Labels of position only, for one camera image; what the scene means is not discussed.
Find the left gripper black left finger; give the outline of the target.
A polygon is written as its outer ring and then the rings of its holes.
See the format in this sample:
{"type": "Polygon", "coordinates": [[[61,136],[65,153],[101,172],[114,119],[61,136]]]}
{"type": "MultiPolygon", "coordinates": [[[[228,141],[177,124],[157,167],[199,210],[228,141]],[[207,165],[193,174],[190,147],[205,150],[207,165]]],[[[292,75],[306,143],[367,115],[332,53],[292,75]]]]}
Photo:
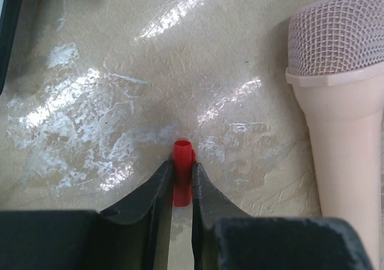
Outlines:
{"type": "Polygon", "coordinates": [[[2,269],[166,269],[173,161],[112,206],[1,212],[2,269]]]}

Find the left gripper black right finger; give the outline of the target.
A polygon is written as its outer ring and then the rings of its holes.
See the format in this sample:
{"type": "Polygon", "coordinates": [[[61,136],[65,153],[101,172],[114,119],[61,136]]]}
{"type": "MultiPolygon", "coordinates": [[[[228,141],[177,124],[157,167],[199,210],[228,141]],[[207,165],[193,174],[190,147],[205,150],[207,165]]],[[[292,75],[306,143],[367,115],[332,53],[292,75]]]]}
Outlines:
{"type": "Polygon", "coordinates": [[[372,269],[354,229],[338,218],[252,217],[194,163],[195,269],[372,269]]]}

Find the red marker cap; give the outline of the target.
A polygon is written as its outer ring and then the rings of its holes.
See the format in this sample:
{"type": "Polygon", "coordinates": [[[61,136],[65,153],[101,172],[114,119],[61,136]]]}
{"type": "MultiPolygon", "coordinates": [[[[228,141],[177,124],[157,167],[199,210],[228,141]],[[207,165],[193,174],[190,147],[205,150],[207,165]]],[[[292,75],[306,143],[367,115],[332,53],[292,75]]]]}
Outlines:
{"type": "Polygon", "coordinates": [[[192,167],[196,153],[191,142],[178,140],[173,144],[173,162],[175,166],[175,184],[173,205],[186,207],[192,200],[192,167]]]}

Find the white whiteboard black frame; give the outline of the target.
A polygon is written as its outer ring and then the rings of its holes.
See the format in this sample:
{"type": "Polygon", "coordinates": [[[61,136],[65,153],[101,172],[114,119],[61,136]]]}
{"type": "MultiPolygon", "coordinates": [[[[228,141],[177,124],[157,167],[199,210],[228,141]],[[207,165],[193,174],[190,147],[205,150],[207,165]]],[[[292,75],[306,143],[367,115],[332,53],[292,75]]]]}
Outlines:
{"type": "Polygon", "coordinates": [[[22,0],[1,0],[1,92],[8,70],[22,0]]]}

